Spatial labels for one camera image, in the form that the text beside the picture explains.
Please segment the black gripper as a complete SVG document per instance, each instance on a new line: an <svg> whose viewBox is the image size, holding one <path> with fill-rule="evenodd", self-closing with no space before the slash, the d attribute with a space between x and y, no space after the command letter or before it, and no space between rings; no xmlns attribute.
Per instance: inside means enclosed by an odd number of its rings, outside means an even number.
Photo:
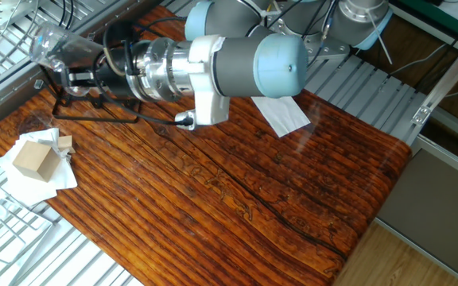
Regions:
<svg viewBox="0 0 458 286"><path fill-rule="evenodd" d="M111 69L105 59L97 62L97 78L117 98L133 98L133 92L124 76L117 75ZM95 77L90 69L68 68L65 72L66 80L70 82L70 88L74 91L89 91L92 87L97 87Z"/></svg>

